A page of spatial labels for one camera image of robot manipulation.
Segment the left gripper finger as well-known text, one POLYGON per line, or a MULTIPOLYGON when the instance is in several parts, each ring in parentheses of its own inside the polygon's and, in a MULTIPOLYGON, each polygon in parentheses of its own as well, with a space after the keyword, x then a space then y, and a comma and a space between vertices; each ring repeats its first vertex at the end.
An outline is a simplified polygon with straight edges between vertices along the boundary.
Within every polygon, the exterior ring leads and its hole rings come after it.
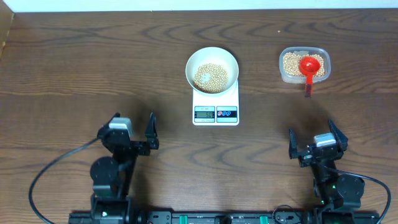
POLYGON ((102 126, 103 130, 108 130, 108 129, 120 129, 119 124, 115 123, 114 119, 115 118, 119 118, 120 117, 120 113, 116 112, 113 117, 102 126))
POLYGON ((154 113, 150 114, 149 122, 146 127, 145 136, 150 149, 159 148, 159 137, 156 130, 156 117, 154 113))

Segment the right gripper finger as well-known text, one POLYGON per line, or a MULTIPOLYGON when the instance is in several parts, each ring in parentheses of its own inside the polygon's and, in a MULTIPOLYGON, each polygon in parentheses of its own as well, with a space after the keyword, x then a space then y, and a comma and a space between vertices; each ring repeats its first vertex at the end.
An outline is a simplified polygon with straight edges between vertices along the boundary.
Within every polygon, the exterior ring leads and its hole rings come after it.
POLYGON ((289 129, 289 157, 291 159, 297 159, 298 158, 298 152, 297 152, 297 142, 295 139, 295 133, 293 129, 289 129))
POLYGON ((334 122, 331 119, 328 120, 328 125, 329 125, 330 132, 332 133, 333 137, 336 140, 337 146, 342 151, 347 150, 348 138, 336 127, 336 125, 334 124, 334 122))

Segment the red plastic measuring scoop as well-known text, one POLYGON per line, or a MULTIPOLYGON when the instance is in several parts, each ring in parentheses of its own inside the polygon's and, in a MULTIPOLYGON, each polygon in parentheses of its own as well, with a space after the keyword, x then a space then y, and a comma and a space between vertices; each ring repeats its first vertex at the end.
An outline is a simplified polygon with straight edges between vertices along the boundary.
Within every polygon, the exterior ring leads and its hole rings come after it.
POLYGON ((313 91, 313 77, 319 71, 320 62, 313 57, 306 56, 301 59, 298 69, 302 75, 306 76, 305 81, 305 97, 310 98, 313 91))

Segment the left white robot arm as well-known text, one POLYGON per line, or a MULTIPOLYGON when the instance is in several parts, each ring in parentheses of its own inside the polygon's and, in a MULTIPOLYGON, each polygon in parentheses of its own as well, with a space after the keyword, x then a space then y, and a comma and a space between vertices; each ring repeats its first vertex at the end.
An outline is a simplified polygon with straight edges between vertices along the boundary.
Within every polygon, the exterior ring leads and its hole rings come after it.
POLYGON ((156 117, 151 114, 144 141, 132 140, 132 121, 116 113, 97 133, 97 138, 111 153, 94 161, 90 168, 93 180, 91 223, 146 223, 129 189, 137 158, 158 150, 156 117))

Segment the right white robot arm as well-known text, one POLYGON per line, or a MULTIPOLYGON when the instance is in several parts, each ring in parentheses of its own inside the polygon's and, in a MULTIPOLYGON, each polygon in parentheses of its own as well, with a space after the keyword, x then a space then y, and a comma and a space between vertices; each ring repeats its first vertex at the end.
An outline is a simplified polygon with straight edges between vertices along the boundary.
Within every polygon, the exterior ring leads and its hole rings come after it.
POLYGON ((328 120, 330 131, 313 138, 314 143, 299 151, 295 133, 289 130, 289 158, 297 159, 300 167, 310 167, 313 188, 321 205, 305 212, 302 223, 354 223, 354 210, 361 206, 364 179, 356 174, 338 171, 335 161, 348 148, 348 138, 328 120))

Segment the white digital kitchen scale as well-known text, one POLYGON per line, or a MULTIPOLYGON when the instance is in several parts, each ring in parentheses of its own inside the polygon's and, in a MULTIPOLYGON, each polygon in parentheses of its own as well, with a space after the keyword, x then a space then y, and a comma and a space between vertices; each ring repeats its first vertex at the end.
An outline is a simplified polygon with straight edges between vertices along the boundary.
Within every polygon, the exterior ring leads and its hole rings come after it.
POLYGON ((195 126, 237 126, 239 124, 239 85, 236 80, 221 95, 193 90, 192 123, 195 126))

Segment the soybeans in bowl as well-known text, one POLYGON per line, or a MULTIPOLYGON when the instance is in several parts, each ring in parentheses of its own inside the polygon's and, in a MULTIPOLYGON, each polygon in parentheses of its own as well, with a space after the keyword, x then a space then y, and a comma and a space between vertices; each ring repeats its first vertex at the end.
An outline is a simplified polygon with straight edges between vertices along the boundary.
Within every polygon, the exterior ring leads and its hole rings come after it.
POLYGON ((194 87, 204 93, 221 93, 229 82, 227 71, 221 66, 207 63, 198 67, 193 77, 194 87))

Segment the white round bowl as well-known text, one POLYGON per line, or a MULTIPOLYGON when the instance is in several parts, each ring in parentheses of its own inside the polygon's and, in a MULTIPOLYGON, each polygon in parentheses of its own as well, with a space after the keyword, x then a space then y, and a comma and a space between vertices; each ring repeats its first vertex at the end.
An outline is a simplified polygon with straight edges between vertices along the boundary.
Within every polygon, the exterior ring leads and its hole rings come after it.
MULTIPOLYGON (((233 54, 220 47, 205 47, 193 53, 187 60, 185 66, 185 76, 193 90, 202 92, 194 87, 193 77, 196 74, 198 67, 207 63, 221 65, 227 71, 229 82, 225 91, 229 90, 235 81, 238 80, 239 65, 233 54)), ((221 93, 204 93, 204 95, 221 95, 221 93)))

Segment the pile of soybeans in container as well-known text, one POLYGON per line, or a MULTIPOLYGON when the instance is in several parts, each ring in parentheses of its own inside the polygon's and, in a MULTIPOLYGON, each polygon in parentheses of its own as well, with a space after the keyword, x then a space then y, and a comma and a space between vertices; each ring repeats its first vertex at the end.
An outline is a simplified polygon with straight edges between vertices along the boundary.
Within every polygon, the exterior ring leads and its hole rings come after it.
POLYGON ((318 54, 299 55, 298 53, 295 53, 295 52, 287 52, 282 57, 284 71, 291 76, 303 77, 303 74, 299 70, 299 62, 304 57, 313 57, 313 58, 317 59, 318 62, 320 63, 321 67, 320 67, 319 71, 315 74, 315 77, 323 77, 325 75, 325 69, 323 67, 324 59, 318 54))

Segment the clear plastic container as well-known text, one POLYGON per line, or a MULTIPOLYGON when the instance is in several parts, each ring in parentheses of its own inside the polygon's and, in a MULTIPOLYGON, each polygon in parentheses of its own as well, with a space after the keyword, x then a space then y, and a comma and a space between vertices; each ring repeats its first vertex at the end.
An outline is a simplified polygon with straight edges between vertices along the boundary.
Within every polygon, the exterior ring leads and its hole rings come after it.
POLYGON ((304 84, 306 81, 305 76, 303 77, 296 77, 296 76, 291 76, 287 74, 284 69, 283 69, 283 61, 282 57, 284 54, 287 52, 295 52, 298 53, 299 55, 305 55, 305 54, 318 54, 324 59, 324 69, 325 69, 325 75, 323 77, 313 77, 313 82, 314 83, 320 83, 325 81, 331 73, 331 58, 328 54, 328 52, 324 49, 318 48, 318 47, 288 47, 282 51, 282 53, 279 56, 279 70, 281 74, 281 78, 284 82, 286 83, 293 83, 293 84, 304 84))

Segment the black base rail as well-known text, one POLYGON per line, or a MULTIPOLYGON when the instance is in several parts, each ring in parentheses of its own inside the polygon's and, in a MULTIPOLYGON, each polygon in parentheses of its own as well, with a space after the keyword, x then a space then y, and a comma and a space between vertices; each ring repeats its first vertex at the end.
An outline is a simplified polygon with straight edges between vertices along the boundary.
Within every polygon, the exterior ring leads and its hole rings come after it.
POLYGON ((146 224, 298 224, 315 223, 310 213, 279 211, 275 213, 175 213, 148 212, 140 214, 136 221, 103 212, 98 218, 89 212, 69 214, 68 223, 146 223, 146 224))

